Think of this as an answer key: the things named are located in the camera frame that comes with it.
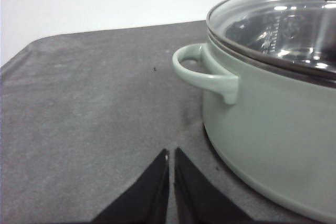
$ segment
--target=gray countertop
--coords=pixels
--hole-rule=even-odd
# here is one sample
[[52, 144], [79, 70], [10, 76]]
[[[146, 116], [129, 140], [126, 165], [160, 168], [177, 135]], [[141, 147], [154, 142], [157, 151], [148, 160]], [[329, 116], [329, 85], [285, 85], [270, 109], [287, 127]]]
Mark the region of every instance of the gray countertop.
[[[206, 40], [204, 21], [52, 36], [1, 73], [2, 223], [89, 221], [161, 149], [179, 146], [220, 191], [258, 220], [313, 223], [253, 191], [213, 151], [202, 92], [171, 67]], [[190, 68], [196, 64], [189, 63]], [[167, 223], [177, 223], [173, 158]]]

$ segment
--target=pot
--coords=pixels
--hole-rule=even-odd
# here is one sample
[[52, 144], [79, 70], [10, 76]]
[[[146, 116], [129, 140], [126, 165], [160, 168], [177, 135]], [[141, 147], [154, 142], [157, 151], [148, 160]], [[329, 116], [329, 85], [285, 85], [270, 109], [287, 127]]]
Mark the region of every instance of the pot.
[[335, 0], [226, 0], [207, 25], [207, 42], [177, 50], [173, 68], [204, 90], [212, 145], [264, 196], [336, 223]]

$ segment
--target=stainless steel rim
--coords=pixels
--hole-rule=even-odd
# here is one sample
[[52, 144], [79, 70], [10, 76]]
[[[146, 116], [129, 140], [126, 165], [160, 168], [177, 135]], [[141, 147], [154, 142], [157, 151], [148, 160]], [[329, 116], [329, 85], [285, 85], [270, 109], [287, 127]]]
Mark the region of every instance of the stainless steel rim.
[[245, 59], [243, 61], [252, 64], [258, 68], [262, 68], [264, 70], [268, 70], [298, 80], [336, 88], [336, 73], [326, 72], [300, 63], [293, 63], [291, 61], [265, 56], [261, 52], [244, 47], [230, 39], [225, 38], [224, 36], [216, 35], [214, 29], [210, 25], [210, 15], [218, 6], [222, 5], [227, 1], [229, 0], [222, 1], [219, 4], [215, 5], [208, 12], [208, 15], [206, 17], [209, 37], [218, 47], [225, 51], [228, 51], [230, 49], [231, 55], [239, 58], [240, 60], [243, 60], [242, 57], [244, 57]]
[[258, 61], [254, 58], [245, 56], [243, 54], [238, 53], [235, 50], [232, 50], [226, 46], [224, 46], [220, 41], [218, 41], [218, 39], [216, 37], [213, 36], [213, 33], [211, 33], [211, 31], [208, 31], [208, 37], [209, 40], [215, 44], [217, 47], [219, 47], [221, 50], [227, 52], [228, 54], [230, 54], [231, 56], [235, 57], [238, 60], [241, 60], [247, 64], [250, 64], [254, 67], [263, 69], [263, 70], [267, 70], [269, 72], [272, 73], [276, 73], [279, 74], [281, 76], [285, 76], [285, 77], [289, 77], [292, 79], [296, 79], [296, 80], [300, 80], [300, 81], [304, 81], [304, 82], [308, 82], [308, 83], [312, 83], [312, 84], [317, 84], [320, 86], [325, 86], [328, 88], [336, 88], [336, 80], [330, 80], [330, 79], [326, 79], [326, 78], [321, 78], [321, 77], [317, 77], [317, 76], [312, 76], [310, 74], [304, 74], [304, 73], [298, 73], [295, 71], [290, 71], [287, 69], [283, 69], [277, 66], [273, 66], [267, 63], [264, 63], [262, 61]]

